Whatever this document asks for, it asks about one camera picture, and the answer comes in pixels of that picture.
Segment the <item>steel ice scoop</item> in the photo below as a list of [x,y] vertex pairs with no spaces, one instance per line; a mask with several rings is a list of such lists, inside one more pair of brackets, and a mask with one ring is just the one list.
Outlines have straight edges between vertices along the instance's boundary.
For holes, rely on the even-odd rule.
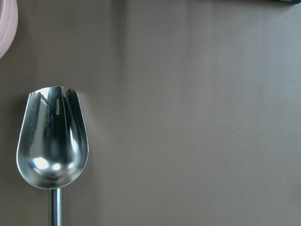
[[48,224],[63,224],[62,188],[82,173],[88,140],[77,92],[65,86],[29,94],[16,151],[22,178],[48,190]]

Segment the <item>pink bowl of ice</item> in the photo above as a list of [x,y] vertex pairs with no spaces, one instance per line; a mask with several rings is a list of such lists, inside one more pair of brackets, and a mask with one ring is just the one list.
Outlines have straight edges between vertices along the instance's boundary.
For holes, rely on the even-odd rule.
[[16,0],[0,1],[0,57],[10,48],[18,25],[18,7]]

